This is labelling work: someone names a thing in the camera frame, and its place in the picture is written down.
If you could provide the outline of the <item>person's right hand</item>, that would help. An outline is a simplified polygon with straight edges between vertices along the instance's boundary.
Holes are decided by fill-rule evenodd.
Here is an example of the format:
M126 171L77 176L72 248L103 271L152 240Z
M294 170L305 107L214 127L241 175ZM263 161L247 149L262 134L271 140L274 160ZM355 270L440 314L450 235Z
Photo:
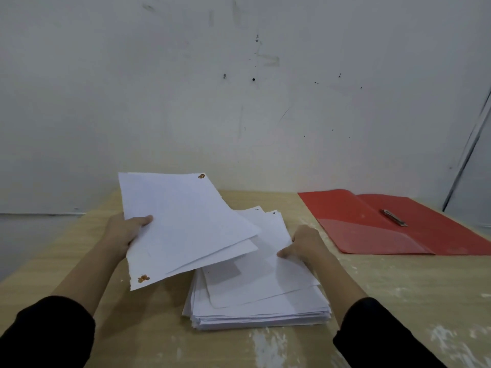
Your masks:
M327 266L328 263L336 259L326 247L320 233L308 225L298 226L291 241L291 244L297 244L303 249L304 260L301 261L312 269Z

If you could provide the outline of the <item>person's left hand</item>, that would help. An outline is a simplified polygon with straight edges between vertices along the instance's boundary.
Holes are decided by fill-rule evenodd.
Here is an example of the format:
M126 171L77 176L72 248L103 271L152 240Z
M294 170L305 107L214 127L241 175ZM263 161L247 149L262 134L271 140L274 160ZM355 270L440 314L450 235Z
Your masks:
M126 257L130 244L139 235L139 233L129 232L128 220L123 212L111 216L100 240L102 247L108 250L118 261Z

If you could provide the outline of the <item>stained white paper sheet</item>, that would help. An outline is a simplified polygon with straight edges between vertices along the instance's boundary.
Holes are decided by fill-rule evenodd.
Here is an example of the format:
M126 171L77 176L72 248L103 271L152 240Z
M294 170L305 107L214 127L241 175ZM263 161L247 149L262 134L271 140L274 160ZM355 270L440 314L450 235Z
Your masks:
M205 173L119 172L118 180L125 218L153 216L126 254L130 291L261 232L229 207Z

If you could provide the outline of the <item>stack of white papers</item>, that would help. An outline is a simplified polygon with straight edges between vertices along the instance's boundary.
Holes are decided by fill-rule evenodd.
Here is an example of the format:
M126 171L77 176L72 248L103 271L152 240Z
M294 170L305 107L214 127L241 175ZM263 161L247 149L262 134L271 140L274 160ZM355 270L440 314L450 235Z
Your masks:
M301 260L277 256L291 244L281 213L259 205L237 213L261 229L250 239L257 250L195 270L182 316L197 330L328 322L319 281Z

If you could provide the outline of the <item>plain white paper sheet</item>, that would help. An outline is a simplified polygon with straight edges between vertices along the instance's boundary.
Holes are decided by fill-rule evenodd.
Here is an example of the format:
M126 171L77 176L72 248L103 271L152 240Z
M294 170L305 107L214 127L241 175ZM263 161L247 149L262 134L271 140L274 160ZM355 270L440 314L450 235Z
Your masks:
M246 239L243 241L240 241L236 244L233 244L229 247L223 248L218 250L217 252L214 252L212 254L209 254L207 256L204 256L202 258L199 258L197 260L194 260L186 265L183 265L174 271L168 272L165 274L164 278L169 278L174 275L183 273L183 272L188 272L191 270L195 270L201 267L206 267L210 266L222 261L234 259L236 257L257 251L258 247L253 243L252 240Z

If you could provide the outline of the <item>person's right forearm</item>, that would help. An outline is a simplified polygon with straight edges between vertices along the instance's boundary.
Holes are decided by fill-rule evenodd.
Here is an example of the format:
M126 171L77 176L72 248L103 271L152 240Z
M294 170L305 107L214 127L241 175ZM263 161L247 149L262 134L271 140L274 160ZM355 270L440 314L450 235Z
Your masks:
M307 261L325 291L339 330L333 344L351 368L447 368L368 294L329 251Z

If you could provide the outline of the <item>person's left forearm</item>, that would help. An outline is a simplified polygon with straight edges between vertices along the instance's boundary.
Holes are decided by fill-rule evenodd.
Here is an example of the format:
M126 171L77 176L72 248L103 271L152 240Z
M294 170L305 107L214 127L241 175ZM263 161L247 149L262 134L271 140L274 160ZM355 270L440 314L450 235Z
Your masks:
M53 293L22 309L0 336L0 368L84 368L94 314L128 244L96 244Z

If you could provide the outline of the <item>open red plastic folder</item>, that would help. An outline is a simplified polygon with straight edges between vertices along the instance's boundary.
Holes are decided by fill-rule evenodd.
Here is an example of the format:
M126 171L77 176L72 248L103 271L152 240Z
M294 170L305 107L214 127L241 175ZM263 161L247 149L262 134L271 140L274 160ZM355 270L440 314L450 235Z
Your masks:
M407 197L345 189L298 193L338 250L357 255L491 256L491 241ZM389 210L400 227L380 213Z

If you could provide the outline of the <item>metal folder fastener clip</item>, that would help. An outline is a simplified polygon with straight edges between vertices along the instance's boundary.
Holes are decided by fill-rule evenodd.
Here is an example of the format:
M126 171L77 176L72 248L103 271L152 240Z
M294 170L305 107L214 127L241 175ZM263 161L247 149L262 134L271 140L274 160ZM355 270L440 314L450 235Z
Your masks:
M380 213L400 227L408 227L408 224L389 210L381 209Z

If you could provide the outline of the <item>dark thin pole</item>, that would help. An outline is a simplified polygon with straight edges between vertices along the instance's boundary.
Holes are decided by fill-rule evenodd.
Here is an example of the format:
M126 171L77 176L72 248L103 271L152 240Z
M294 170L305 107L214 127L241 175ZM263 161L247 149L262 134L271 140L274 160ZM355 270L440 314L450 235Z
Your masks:
M482 105L482 108L480 110L479 116L470 132L470 135L464 145L463 151L461 153L460 159L457 163L457 173L455 175L455 178L452 182L452 185L449 189L449 192L447 193L445 200L442 204L441 211L445 212L447 209L450 200L452 196L454 195L460 180L463 176L464 170L471 159L471 156L476 148L476 145L481 137L483 128L486 126L488 122L488 117L489 114L491 113L491 87L488 90L487 97L484 101L484 104Z

